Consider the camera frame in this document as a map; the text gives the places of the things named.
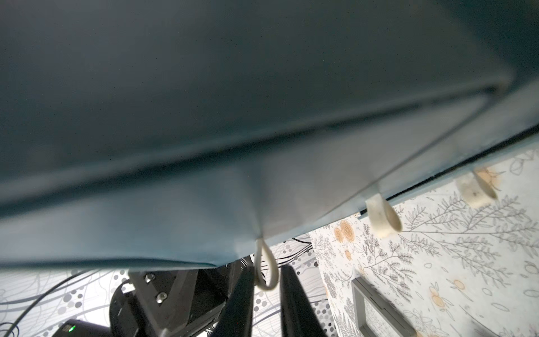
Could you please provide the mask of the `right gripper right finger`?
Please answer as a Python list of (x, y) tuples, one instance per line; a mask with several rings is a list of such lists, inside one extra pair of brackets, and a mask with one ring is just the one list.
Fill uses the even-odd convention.
[(295, 270), (290, 265), (280, 268), (280, 301), (282, 336), (325, 337), (317, 316)]

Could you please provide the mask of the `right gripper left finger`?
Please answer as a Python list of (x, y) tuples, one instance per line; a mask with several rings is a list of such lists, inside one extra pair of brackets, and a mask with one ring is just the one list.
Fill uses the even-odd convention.
[(254, 281), (255, 268), (244, 268), (211, 337), (251, 336)]

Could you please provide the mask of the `teal drawer cabinet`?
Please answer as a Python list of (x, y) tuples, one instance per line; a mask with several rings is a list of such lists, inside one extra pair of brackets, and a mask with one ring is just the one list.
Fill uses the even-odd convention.
[(537, 1), (3, 1), (1, 208), (535, 79)]

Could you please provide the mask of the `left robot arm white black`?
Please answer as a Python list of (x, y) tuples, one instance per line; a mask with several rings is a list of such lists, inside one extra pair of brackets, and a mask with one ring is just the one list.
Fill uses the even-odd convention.
[(56, 336), (200, 336), (223, 314), (244, 269), (242, 258), (219, 268), (129, 272), (109, 305), (109, 327), (70, 319)]

